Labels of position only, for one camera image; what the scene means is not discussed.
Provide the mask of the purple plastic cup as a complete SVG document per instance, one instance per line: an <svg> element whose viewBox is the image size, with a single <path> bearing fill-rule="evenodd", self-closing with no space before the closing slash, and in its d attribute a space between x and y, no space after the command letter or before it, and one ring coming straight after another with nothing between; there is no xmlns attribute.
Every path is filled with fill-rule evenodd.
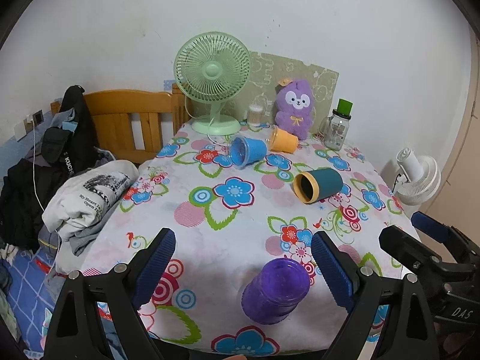
<svg viewBox="0 0 480 360"><path fill-rule="evenodd" d="M309 289L308 273L299 262L276 258L267 262L245 287L241 308L256 323L277 324L301 303Z"/></svg>

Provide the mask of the teal cup with yellow rim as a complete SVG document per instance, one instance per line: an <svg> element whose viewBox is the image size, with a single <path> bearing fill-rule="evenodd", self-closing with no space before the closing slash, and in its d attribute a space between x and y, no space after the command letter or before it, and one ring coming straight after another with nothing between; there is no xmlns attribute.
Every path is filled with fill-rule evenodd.
<svg viewBox="0 0 480 360"><path fill-rule="evenodd" d="M304 204L332 197L343 188L341 175L330 167L300 172L292 182L295 195Z"/></svg>

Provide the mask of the orange plastic cup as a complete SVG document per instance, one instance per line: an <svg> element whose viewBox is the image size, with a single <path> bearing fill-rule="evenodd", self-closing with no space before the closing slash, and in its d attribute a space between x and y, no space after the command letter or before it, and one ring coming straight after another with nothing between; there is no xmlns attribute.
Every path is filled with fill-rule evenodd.
<svg viewBox="0 0 480 360"><path fill-rule="evenodd" d="M299 139L296 135L288 133L278 126L272 127L270 137L267 139L267 147L272 152L292 154L297 150Z"/></svg>

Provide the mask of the blue plastic cup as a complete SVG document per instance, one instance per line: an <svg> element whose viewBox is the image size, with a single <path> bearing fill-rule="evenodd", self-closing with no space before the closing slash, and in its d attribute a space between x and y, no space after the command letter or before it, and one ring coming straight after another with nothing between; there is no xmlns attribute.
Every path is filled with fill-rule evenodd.
<svg viewBox="0 0 480 360"><path fill-rule="evenodd" d="M264 141L238 134L230 143L229 156L234 166L244 168L263 160L267 151Z"/></svg>

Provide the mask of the white small fan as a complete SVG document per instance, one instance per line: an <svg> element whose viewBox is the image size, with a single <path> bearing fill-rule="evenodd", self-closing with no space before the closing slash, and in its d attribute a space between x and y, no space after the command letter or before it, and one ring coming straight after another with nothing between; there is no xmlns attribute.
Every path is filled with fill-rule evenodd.
<svg viewBox="0 0 480 360"><path fill-rule="evenodd" d="M441 171L437 161L429 155L416 155L405 147L396 155L400 174L394 182L393 192L407 206L420 206L437 193Z"/></svg>

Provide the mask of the white printed t-shirt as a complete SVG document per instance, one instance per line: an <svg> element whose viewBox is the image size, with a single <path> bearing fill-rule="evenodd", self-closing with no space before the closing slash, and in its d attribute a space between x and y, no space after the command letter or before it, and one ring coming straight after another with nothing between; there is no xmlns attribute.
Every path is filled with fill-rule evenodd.
<svg viewBox="0 0 480 360"><path fill-rule="evenodd" d="M74 232L98 223L138 178L137 167L115 160L68 179L49 201L42 220L51 233Z"/></svg>

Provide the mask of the floral tablecloth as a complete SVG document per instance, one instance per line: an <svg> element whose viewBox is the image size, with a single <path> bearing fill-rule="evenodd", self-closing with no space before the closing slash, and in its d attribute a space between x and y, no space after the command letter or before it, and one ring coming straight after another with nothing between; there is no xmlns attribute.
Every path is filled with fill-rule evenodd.
<svg viewBox="0 0 480 360"><path fill-rule="evenodd" d="M292 187L300 172L330 167L343 179L332 197L302 203ZM108 272L170 228L176 250L151 300L140 309L149 333L203 352L250 356L323 350L345 320L311 252L315 232L377 275L398 278L401 265L378 243L383 228L414 229L399 200L360 151L328 150L317 139L292 154L272 153L238 168L220 138L181 127L124 195L81 256L86 275ZM289 258L307 271L310 289L274 325L251 321L245 286L267 262Z"/></svg>

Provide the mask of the blue checkered bedsheet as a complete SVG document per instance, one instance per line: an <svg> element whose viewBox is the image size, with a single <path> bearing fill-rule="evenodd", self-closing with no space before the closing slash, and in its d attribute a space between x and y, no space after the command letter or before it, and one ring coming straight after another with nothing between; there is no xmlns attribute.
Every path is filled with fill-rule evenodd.
<svg viewBox="0 0 480 360"><path fill-rule="evenodd" d="M40 249L35 253L21 250L1 268L8 273L7 301L16 317L20 340L26 350L41 355L48 329L47 319L53 314L56 299L65 277L53 268L54 259Z"/></svg>

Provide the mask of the glass jar with green lid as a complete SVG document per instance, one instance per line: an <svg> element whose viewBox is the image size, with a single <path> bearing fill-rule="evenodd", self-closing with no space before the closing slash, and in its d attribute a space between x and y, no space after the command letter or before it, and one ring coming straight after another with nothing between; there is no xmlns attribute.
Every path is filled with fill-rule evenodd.
<svg viewBox="0 0 480 360"><path fill-rule="evenodd" d="M352 106L351 102L340 98L337 107L333 109L332 115L327 119L324 144L331 150L341 150L343 147L352 118Z"/></svg>

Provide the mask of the wooden chair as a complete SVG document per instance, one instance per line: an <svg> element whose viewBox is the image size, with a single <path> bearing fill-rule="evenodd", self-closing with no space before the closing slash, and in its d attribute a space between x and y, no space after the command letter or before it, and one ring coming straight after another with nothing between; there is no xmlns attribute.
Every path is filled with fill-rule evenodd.
<svg viewBox="0 0 480 360"><path fill-rule="evenodd" d="M164 147L162 115L172 116L174 133L190 119L186 103L176 85L170 92L114 89L89 94L72 85L43 134L41 155L50 166L71 166L75 172L94 166L100 150L141 164Z"/></svg>

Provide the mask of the black jacket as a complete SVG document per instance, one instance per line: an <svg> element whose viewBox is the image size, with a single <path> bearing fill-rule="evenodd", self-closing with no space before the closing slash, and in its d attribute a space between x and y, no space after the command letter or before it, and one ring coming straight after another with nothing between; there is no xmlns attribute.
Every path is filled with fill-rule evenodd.
<svg viewBox="0 0 480 360"><path fill-rule="evenodd" d="M38 250L43 210L69 178L95 167L100 160L100 144L84 91L78 85L66 90L50 126L4 176L2 246Z"/></svg>

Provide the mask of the purple plush toy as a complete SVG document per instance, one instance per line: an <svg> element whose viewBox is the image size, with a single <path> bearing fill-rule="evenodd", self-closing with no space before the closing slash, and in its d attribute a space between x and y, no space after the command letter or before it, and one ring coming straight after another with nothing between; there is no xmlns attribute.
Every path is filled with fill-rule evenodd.
<svg viewBox="0 0 480 360"><path fill-rule="evenodd" d="M307 80L283 80L277 86L275 123L301 141L313 125L314 96Z"/></svg>

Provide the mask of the green desk fan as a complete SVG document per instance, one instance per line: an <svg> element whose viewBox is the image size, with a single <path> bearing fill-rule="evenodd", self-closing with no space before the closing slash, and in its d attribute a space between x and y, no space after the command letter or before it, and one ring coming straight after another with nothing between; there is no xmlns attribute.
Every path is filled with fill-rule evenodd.
<svg viewBox="0 0 480 360"><path fill-rule="evenodd" d="M251 73L250 52L238 38L216 31L192 37L177 52L173 72L188 99L210 106L208 114L194 119L194 131L211 136L240 131L239 121L222 111Z"/></svg>

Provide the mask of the beige patterned board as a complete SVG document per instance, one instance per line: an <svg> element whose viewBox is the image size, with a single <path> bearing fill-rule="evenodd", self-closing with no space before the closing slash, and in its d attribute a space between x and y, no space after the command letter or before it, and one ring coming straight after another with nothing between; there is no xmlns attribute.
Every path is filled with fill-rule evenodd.
<svg viewBox="0 0 480 360"><path fill-rule="evenodd" d="M251 70L247 84L239 95L223 108L223 112L236 119L247 118L251 104L263 108L263 121L272 123L277 112L275 100L280 85L287 80L307 80L313 94L312 133L329 114L339 73L326 67L306 64L301 60L253 51L250 53Z"/></svg>

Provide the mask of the wall power outlet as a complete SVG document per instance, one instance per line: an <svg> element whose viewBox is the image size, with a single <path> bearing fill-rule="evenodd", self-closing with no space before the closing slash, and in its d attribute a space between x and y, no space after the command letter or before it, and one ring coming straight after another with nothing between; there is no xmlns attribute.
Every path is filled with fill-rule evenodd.
<svg viewBox="0 0 480 360"><path fill-rule="evenodd" d="M16 141L22 140L28 133L32 132L38 125L44 121L43 111L37 111L14 126L14 137Z"/></svg>

